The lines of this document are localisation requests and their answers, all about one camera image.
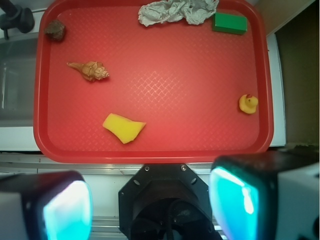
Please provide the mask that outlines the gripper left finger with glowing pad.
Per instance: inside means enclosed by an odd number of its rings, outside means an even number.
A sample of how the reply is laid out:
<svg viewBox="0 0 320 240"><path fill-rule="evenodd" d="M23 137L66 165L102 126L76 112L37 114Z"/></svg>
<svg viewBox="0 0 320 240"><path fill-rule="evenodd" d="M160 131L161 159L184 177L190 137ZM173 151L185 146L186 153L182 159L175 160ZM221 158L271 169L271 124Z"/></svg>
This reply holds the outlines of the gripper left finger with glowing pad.
<svg viewBox="0 0 320 240"><path fill-rule="evenodd" d="M77 171L2 175L2 240L87 240L93 199Z"/></svg>

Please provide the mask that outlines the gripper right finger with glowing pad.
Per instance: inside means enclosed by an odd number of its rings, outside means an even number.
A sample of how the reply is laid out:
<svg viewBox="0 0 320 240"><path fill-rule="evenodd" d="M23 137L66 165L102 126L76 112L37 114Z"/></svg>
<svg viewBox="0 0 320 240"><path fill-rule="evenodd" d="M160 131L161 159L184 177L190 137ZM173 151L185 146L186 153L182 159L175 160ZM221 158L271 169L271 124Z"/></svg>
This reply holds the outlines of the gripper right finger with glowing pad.
<svg viewBox="0 0 320 240"><path fill-rule="evenodd" d="M229 240L317 240L318 153L266 151L214 160L208 184L213 215Z"/></svg>

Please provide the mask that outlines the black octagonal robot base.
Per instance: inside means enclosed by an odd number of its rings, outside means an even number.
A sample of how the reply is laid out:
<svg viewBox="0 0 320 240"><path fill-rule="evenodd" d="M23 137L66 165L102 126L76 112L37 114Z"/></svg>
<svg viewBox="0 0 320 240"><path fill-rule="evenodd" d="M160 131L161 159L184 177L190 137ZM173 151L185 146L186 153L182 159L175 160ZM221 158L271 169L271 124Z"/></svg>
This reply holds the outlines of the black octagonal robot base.
<svg viewBox="0 0 320 240"><path fill-rule="evenodd" d="M145 164L118 192L129 240L220 240L208 185L186 164Z"/></svg>

